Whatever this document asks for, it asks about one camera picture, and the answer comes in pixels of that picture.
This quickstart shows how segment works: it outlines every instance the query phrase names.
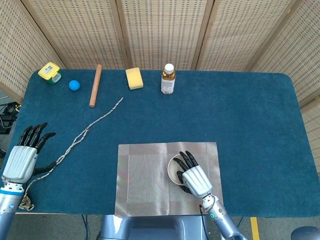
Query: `blue carpet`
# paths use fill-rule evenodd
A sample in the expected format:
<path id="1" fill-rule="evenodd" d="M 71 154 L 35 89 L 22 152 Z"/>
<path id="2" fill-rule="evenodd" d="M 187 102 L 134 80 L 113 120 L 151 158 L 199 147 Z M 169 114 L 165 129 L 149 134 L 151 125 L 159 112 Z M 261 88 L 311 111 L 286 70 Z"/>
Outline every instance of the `blue carpet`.
<path id="1" fill-rule="evenodd" d="M 28 125 L 48 122 L 43 132 L 56 136 L 42 149 L 37 167 L 55 161 L 89 123 L 124 100 L 31 187 L 34 212 L 113 214 L 119 144 L 217 142 L 231 215 L 320 214 L 320 184 L 288 76 L 178 71 L 174 93 L 164 95 L 160 71 L 141 71 L 144 88 L 131 91 L 124 70 L 104 70 L 96 107 L 90 108 L 95 70 L 62 74 L 56 85 L 32 75 L 12 137 L 10 149 Z M 78 91 L 69 90 L 70 80 L 80 82 Z"/>

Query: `woven panel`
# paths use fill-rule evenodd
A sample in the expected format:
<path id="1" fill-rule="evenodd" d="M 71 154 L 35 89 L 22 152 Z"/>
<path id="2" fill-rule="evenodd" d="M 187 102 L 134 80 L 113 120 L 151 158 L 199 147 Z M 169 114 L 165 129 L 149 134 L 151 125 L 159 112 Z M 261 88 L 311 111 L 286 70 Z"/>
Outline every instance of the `woven panel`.
<path id="1" fill-rule="evenodd" d="M 243 71 L 289 0 L 219 0 L 198 70 Z"/>
<path id="2" fill-rule="evenodd" d="M 294 83 L 299 102 L 320 89 L 320 1 L 305 0 L 254 71 L 282 72 Z"/>
<path id="3" fill-rule="evenodd" d="M 320 104 L 302 114 L 316 170 L 320 173 Z"/>
<path id="4" fill-rule="evenodd" d="M 122 0 L 134 67 L 190 70 L 207 1 Z"/>
<path id="5" fill-rule="evenodd" d="M 0 83 L 21 102 L 31 74 L 48 62 L 65 66 L 13 0 L 0 2 Z"/>
<path id="6" fill-rule="evenodd" d="M 107 0 L 23 0 L 68 68 L 123 69 Z"/>

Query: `white bottle cap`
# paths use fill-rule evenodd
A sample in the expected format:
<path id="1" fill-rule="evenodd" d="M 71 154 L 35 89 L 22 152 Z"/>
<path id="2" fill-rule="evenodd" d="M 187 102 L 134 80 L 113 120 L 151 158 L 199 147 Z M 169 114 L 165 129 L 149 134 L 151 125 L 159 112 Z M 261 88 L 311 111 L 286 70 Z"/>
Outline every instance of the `white bottle cap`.
<path id="1" fill-rule="evenodd" d="M 172 74 L 175 71 L 175 67 L 171 63 L 167 63 L 164 66 L 164 71 L 166 74 Z"/>

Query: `plastic bottle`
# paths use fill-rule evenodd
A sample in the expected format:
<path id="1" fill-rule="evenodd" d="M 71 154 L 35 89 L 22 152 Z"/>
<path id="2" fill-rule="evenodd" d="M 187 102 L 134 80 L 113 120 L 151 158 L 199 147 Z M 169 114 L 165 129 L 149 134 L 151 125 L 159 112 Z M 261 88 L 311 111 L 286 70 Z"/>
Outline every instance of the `plastic bottle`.
<path id="1" fill-rule="evenodd" d="M 176 80 L 176 70 L 175 67 L 168 63 L 164 66 L 161 76 L 161 92 L 164 94 L 172 94 L 174 92 Z"/>

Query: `yellow container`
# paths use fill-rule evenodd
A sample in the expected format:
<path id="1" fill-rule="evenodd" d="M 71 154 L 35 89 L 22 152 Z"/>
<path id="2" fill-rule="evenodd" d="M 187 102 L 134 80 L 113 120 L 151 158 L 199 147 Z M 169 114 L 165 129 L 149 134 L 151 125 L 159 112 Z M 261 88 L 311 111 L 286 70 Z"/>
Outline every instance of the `yellow container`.
<path id="1" fill-rule="evenodd" d="M 54 85 L 61 79 L 60 67 L 53 62 L 47 63 L 38 72 L 39 76 L 47 80 L 50 84 Z"/>

